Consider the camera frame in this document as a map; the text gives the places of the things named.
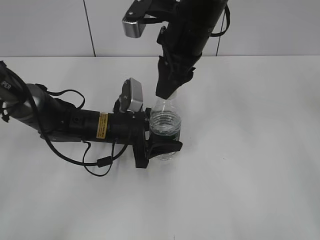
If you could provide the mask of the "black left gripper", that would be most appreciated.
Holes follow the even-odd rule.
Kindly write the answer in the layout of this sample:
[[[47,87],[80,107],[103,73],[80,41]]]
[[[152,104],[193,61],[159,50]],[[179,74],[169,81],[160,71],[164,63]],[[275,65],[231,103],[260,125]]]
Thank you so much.
[[[182,149],[183,143],[177,140],[148,140],[145,133],[149,131],[151,108],[137,112],[120,112],[121,103],[117,100],[113,113],[109,115],[109,139],[123,145],[132,146],[135,167],[146,169],[149,160],[170,160]]]

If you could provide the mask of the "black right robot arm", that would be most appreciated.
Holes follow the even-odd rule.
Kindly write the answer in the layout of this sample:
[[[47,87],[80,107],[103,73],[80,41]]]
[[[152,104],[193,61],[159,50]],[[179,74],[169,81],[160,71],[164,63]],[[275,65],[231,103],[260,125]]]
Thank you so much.
[[[226,0],[153,0],[146,12],[167,22],[157,37],[163,55],[158,60],[158,82],[155,94],[168,99],[194,75],[195,64],[201,58],[210,37],[219,37],[225,31],[213,30],[222,15],[230,19]]]

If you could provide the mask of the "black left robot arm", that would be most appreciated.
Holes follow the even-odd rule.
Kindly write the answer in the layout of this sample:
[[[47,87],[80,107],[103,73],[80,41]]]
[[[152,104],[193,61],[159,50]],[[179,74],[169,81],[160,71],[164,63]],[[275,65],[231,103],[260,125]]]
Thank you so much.
[[[2,62],[0,64],[0,114],[37,130],[49,148],[54,143],[100,142],[132,146],[135,166],[145,169],[150,159],[181,150],[176,136],[150,132],[151,109],[143,108],[142,85],[129,78],[111,113],[85,110],[60,99],[42,84],[25,83]]]

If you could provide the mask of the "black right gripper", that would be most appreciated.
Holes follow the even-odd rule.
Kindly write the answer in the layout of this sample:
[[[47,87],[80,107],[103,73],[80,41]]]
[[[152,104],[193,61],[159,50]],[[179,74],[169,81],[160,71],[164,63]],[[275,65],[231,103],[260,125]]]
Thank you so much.
[[[162,26],[157,43],[162,46],[163,56],[158,59],[155,95],[169,98],[176,94],[179,87],[191,81],[203,49],[199,37],[183,23],[171,22],[168,26]]]

